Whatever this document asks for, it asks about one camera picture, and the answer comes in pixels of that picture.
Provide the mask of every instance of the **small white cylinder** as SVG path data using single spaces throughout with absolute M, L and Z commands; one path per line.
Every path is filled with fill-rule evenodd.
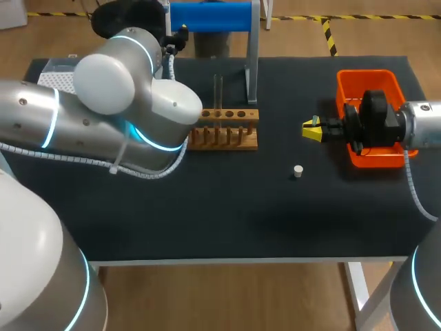
M 303 172 L 303 167 L 301 165 L 296 165 L 294 167 L 294 176 L 295 177 L 301 177 Z

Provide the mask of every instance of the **wooden floor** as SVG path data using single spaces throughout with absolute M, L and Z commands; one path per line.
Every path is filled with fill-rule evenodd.
M 84 0 L 87 10 L 94 0 Z M 274 15 L 441 14 L 441 0 L 274 0 Z M 30 12 L 82 12 L 79 0 L 28 0 Z M 441 21 L 332 21 L 342 55 L 407 55 L 430 99 L 441 99 Z M 36 57 L 85 55 L 103 40 L 87 19 L 31 17 L 0 31 L 0 77 L 20 79 Z M 231 55 L 245 56 L 246 35 L 234 34 Z M 260 34 L 262 57 L 326 57 L 319 23 L 274 21 Z M 194 56 L 190 42 L 181 56 Z M 365 263 L 372 291 L 387 263 Z M 341 265 L 198 265 L 110 268 L 105 282 L 110 331 L 350 331 L 351 304 Z M 378 331 L 391 330 L 387 320 Z

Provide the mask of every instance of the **white cap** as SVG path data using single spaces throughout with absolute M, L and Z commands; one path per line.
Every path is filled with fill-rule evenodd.
M 119 60 L 104 54 L 91 54 L 78 63 L 74 89 L 86 107 L 104 115 L 126 110 L 135 95 L 129 70 Z
M 202 102 L 189 87 L 171 79 L 153 79 L 152 112 L 179 124 L 195 124 L 202 112 Z
M 301 165 L 296 165 L 294 167 L 294 176 L 295 177 L 300 177 L 302 176 L 302 172 L 303 172 L 303 167 Z

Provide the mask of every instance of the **table leg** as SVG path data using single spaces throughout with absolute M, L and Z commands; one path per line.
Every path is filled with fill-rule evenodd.
M 402 262 L 395 262 L 391 266 L 380 284 L 378 284 L 375 291 L 373 291 L 372 295 L 370 297 L 369 294 L 367 295 L 367 300 L 366 283 L 365 287 L 362 290 L 362 286 L 360 286 L 360 284 L 362 283 L 360 278 L 361 263 L 359 263 L 360 265 L 349 265 L 350 263 L 346 264 L 348 264 L 347 275 L 348 279 L 350 280 L 349 286 L 350 288 L 354 288 L 354 291 L 351 290 L 351 295 L 354 308 L 356 309 L 356 329 L 357 331 L 370 331 L 379 322 L 381 322 L 386 313 L 390 312 L 390 289 L 392 281 L 395 279 L 395 276 L 400 269 Z
M 267 16 L 266 29 L 269 30 L 271 28 L 271 18 L 273 16 L 273 0 L 268 0 L 268 11 L 265 14 Z

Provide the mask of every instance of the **yellow black hazard tape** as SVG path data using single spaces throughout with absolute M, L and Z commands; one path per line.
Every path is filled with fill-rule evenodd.
M 322 19 L 441 19 L 441 15 L 300 15 L 300 16 L 275 16 L 272 21 L 304 21 L 314 20 L 321 21 Z
M 86 17 L 86 12 L 29 12 L 29 17 L 37 16 L 61 16 L 61 17 Z M 298 16 L 275 16 L 272 21 L 304 21 L 321 19 L 441 19 L 441 15 L 298 15 Z
M 334 38 L 331 34 L 331 28 L 329 27 L 329 20 L 328 19 L 322 19 L 321 20 L 323 32 L 325 33 L 326 42 L 328 43 L 329 52 L 331 53 L 332 57 L 337 57 L 337 47 L 336 43 L 334 42 Z
M 85 12 L 29 12 L 29 17 L 37 16 L 59 16 L 59 17 L 87 17 Z

